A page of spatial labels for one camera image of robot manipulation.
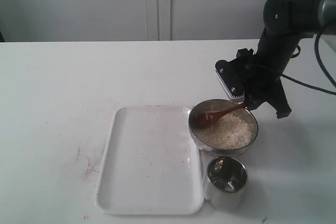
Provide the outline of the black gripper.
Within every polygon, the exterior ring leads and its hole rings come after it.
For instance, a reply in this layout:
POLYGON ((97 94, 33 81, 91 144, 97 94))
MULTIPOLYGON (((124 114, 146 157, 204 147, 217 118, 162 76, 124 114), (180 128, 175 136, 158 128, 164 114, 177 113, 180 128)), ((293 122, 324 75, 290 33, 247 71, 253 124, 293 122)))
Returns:
POLYGON ((268 103, 276 110, 277 118, 289 116, 291 108, 280 76, 273 69, 256 63, 253 50, 237 51, 236 71, 244 87, 247 109, 255 110, 268 103))

